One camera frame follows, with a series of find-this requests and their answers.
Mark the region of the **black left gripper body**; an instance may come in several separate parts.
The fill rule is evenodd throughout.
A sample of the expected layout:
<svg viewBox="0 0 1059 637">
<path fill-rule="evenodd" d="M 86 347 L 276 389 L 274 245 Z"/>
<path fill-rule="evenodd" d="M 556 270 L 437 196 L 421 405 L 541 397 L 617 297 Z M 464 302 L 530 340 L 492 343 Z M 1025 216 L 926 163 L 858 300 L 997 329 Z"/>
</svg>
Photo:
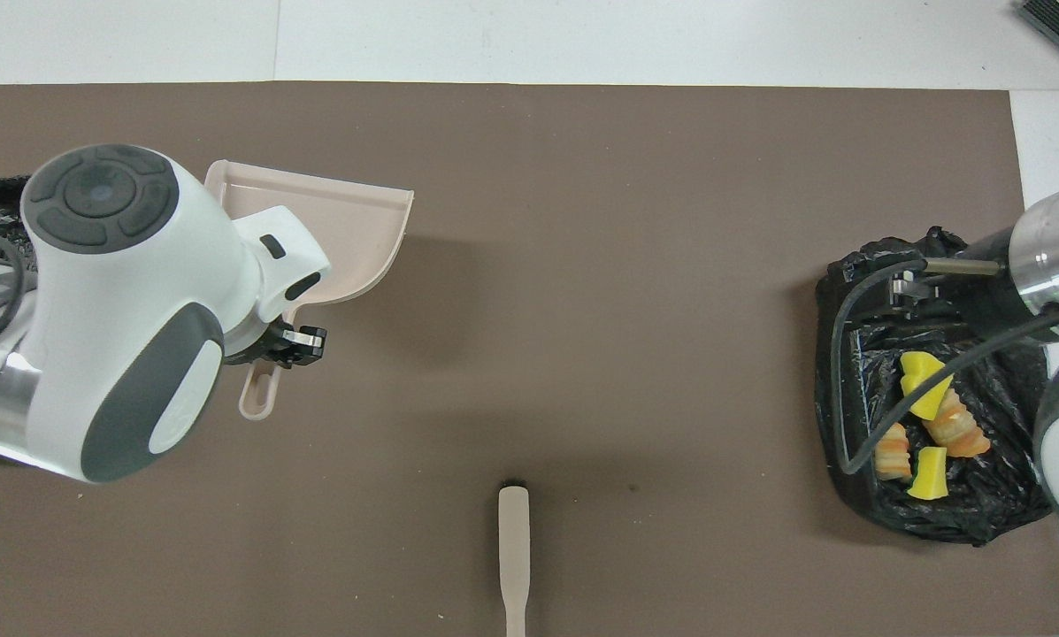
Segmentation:
<svg viewBox="0 0 1059 637">
<path fill-rule="evenodd" d="M 246 365 L 264 359 L 274 362 L 285 354 L 289 348 L 289 340 L 285 333 L 289 330 L 289 323 L 283 319 L 275 319 L 264 326 L 261 335 L 250 340 L 241 350 L 234 354 L 225 354 L 226 365 Z"/>
</svg>

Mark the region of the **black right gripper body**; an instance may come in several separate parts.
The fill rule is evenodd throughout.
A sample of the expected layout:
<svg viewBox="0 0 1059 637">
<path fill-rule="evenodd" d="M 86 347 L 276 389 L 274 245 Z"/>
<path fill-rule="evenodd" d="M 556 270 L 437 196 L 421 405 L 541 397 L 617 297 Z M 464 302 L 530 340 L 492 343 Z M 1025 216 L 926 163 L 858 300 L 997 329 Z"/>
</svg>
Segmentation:
<svg viewBox="0 0 1059 637">
<path fill-rule="evenodd" d="M 961 259 L 993 261 L 1000 266 L 1000 271 L 989 277 L 954 275 L 949 280 L 947 298 L 973 332 L 1005 332 L 1033 319 L 1008 270 L 1012 234 L 1013 228 L 1000 230 L 956 255 Z"/>
</svg>

